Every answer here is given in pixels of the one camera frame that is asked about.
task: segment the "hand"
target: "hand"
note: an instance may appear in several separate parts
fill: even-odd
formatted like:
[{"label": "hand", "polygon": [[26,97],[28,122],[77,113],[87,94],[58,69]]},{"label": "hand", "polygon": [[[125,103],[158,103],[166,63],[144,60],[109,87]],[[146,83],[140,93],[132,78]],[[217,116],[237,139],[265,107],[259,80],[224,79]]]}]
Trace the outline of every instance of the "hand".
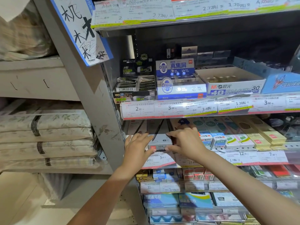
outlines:
[{"label": "hand", "polygon": [[153,136],[148,136],[149,133],[137,133],[133,137],[128,136],[125,140],[124,160],[121,165],[126,171],[126,174],[132,178],[145,164],[148,157],[153,154],[156,149],[149,149],[145,151]]},{"label": "hand", "polygon": [[191,160],[199,162],[201,155],[208,149],[202,143],[199,132],[194,124],[180,125],[178,130],[166,133],[176,137],[176,145],[168,145],[165,150],[177,152]]}]

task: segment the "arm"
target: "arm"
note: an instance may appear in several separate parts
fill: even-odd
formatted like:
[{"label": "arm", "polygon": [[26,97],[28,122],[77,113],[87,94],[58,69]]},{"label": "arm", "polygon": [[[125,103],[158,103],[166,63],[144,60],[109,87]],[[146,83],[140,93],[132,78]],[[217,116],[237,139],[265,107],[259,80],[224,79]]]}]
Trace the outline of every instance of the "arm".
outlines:
[{"label": "arm", "polygon": [[166,150],[178,152],[212,172],[262,225],[300,224],[300,206],[232,165],[202,143],[194,125],[182,125],[167,133],[177,145]]},{"label": "arm", "polygon": [[156,151],[155,149],[145,151],[145,147],[152,138],[153,136],[148,136],[148,133],[137,133],[132,138],[127,137],[122,165],[85,203],[68,225],[106,225],[126,184],[141,169],[148,157]]}]

